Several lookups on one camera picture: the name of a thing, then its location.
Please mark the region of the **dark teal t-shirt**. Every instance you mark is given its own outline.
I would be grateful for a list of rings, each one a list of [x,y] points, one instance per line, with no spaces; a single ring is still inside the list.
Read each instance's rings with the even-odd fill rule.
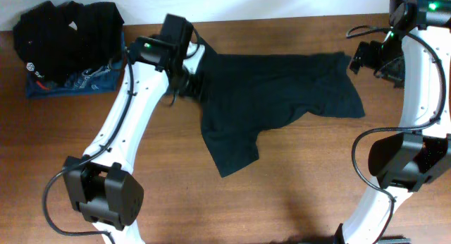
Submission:
[[[312,55],[219,54],[204,39],[200,83],[189,93],[202,108],[201,134],[220,177],[259,159],[257,138],[306,113],[362,118],[344,52]]]

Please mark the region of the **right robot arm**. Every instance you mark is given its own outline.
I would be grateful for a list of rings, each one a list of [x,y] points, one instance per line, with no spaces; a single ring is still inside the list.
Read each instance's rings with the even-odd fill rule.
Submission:
[[[394,213],[450,168],[450,2],[390,0],[382,42],[361,42],[350,62],[404,90],[400,123],[373,143],[370,177],[333,242],[384,243]]]

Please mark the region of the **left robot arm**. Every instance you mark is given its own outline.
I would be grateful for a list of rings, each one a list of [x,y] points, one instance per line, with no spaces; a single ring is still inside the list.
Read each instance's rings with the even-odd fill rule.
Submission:
[[[186,90],[203,44],[138,37],[126,50],[123,83],[99,133],[81,158],[68,157],[63,179],[72,208],[105,243],[142,243],[137,216],[144,189],[133,177],[140,141],[169,89]]]

